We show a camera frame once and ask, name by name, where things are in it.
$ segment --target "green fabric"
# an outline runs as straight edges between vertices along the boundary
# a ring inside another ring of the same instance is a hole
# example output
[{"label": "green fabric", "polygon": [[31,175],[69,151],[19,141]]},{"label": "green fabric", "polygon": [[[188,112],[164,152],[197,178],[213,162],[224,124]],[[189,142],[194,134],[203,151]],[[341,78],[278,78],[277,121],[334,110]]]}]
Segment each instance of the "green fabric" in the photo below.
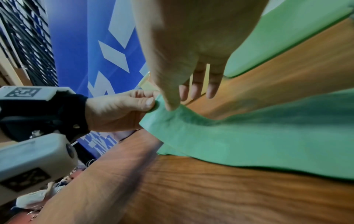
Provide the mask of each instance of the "green fabric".
[{"label": "green fabric", "polygon": [[239,75],[347,16],[351,0],[286,0],[264,15],[231,55],[225,76]]},{"label": "green fabric", "polygon": [[185,106],[168,112],[159,96],[140,125],[164,142],[159,154],[354,179],[353,90],[221,121],[206,119]]}]

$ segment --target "wood grain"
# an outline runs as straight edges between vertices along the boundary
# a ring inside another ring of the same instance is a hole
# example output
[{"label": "wood grain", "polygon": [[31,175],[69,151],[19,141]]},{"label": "wood grain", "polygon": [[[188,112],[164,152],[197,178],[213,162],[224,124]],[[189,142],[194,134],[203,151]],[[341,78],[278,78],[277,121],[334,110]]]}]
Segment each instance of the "wood grain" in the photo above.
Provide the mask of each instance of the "wood grain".
[{"label": "wood grain", "polygon": [[[222,118],[354,87],[353,60],[354,23],[345,20],[189,107]],[[159,156],[146,169],[159,144],[137,131],[52,198],[36,223],[354,223],[352,183],[177,156]]]}]

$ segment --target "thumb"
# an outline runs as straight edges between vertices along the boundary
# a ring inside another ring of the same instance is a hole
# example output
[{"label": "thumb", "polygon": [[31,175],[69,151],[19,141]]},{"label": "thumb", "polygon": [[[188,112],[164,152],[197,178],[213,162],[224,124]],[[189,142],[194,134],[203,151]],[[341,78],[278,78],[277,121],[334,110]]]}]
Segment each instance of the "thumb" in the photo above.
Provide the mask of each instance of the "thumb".
[{"label": "thumb", "polygon": [[151,110],[155,106],[155,98],[154,97],[142,97],[142,98],[134,98],[134,97],[125,97],[121,101],[121,107],[123,110],[127,111],[144,111],[147,112]]}]

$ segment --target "hand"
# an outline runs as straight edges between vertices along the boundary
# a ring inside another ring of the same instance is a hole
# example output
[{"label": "hand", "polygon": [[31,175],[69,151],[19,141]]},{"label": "hand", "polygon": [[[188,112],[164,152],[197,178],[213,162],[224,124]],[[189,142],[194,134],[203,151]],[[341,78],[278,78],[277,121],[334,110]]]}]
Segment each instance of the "hand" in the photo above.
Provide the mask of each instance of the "hand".
[{"label": "hand", "polygon": [[139,129],[140,120],[155,105],[158,91],[132,90],[87,99],[85,117],[90,131]]},{"label": "hand", "polygon": [[140,44],[152,80],[168,110],[189,92],[200,97],[206,64],[206,96],[213,98],[226,63],[256,26],[268,0],[132,0]]}]

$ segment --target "fingernail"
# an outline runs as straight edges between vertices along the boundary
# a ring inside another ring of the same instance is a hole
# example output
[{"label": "fingernail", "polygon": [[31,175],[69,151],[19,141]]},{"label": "fingernail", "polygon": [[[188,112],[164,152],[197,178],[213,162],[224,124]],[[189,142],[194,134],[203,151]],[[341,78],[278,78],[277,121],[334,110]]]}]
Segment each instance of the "fingernail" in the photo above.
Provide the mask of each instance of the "fingernail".
[{"label": "fingernail", "polygon": [[147,101],[146,101],[146,106],[147,107],[151,107],[153,101],[154,101],[153,97],[148,98]]}]

